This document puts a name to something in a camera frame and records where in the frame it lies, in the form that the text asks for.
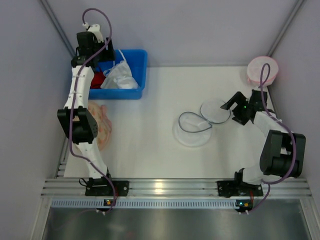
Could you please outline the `red bra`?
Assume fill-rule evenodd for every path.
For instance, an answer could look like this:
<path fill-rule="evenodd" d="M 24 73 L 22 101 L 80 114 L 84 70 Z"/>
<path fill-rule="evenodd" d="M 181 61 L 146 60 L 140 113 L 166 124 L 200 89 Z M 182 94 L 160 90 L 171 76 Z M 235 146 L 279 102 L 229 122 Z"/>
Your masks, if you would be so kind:
<path fill-rule="evenodd" d="M 105 75 L 103 74 L 103 72 L 101 71 L 98 71 L 98 72 L 95 72 L 94 73 L 94 77 L 91 81 L 91 84 L 90 84 L 90 88 L 91 89 L 104 89 L 104 82 L 105 82 Z"/>

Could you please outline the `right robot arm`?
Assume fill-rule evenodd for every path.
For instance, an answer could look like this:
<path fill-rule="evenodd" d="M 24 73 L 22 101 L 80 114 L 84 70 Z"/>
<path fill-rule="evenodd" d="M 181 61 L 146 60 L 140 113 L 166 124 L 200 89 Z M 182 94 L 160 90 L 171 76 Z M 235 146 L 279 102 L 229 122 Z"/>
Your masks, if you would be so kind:
<path fill-rule="evenodd" d="M 251 121 L 265 137 L 259 162 L 239 171 L 246 184 L 275 185 L 287 178 L 298 178 L 302 174 L 306 137 L 289 130 L 267 108 L 267 100 L 266 91 L 253 90 L 249 99 L 238 91 L 220 107 L 230 110 L 236 105 L 232 110 L 232 119 L 243 126 Z"/>

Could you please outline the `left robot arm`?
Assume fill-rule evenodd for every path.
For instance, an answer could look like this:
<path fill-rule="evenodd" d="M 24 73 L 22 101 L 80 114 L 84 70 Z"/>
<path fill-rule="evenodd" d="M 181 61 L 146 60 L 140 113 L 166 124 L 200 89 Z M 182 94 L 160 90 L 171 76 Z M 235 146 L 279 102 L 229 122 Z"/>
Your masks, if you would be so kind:
<path fill-rule="evenodd" d="M 89 103 L 89 93 L 98 63 L 114 60 L 115 53 L 113 49 L 106 49 L 111 45 L 111 38 L 103 38 L 100 30 L 88 27 L 76 38 L 78 46 L 71 60 L 71 87 L 57 117 L 68 138 L 70 153 L 86 162 L 90 180 L 99 181 L 108 174 L 101 150 L 111 137 L 112 123 L 106 116 L 105 106 Z"/>

